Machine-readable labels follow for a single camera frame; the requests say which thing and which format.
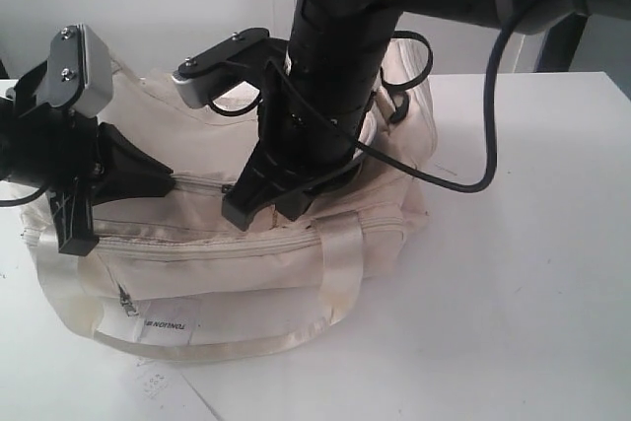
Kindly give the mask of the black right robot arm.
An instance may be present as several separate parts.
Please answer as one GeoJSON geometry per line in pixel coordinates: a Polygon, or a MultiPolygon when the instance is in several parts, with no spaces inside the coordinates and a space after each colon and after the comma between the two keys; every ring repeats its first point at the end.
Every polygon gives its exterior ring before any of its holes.
{"type": "Polygon", "coordinates": [[[262,68],[258,140],[225,195],[223,216],[246,230],[274,206],[302,216],[325,188],[339,185],[363,152],[407,175],[459,193],[477,193],[497,170],[494,99],[500,62],[515,33],[535,34],[572,15],[628,19],[630,0],[298,0],[285,51],[262,68]],[[360,141],[396,25],[413,13],[498,30],[483,89],[486,165],[464,184],[425,174],[360,141]]]}

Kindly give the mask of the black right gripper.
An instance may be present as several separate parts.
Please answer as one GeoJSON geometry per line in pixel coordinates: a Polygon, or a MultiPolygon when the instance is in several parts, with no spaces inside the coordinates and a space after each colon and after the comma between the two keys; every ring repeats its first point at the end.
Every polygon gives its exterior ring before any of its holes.
{"type": "Polygon", "coordinates": [[[354,70],[292,78],[279,60],[267,61],[258,142],[223,197],[222,216],[246,231],[289,184],[317,184],[275,203],[281,216],[295,222],[320,195],[347,185],[362,161],[355,144],[372,106],[374,79],[354,70]]]}

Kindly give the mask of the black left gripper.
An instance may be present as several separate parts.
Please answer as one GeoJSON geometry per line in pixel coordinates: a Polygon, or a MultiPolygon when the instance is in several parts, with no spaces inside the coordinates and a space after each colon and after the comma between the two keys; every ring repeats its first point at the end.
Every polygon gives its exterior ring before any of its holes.
{"type": "Polygon", "coordinates": [[[92,198],[105,204],[165,197],[175,188],[173,170],[112,124],[70,107],[39,105],[45,72],[38,65],[1,101],[1,178],[48,191],[59,252],[87,256],[98,244],[92,198]]]}

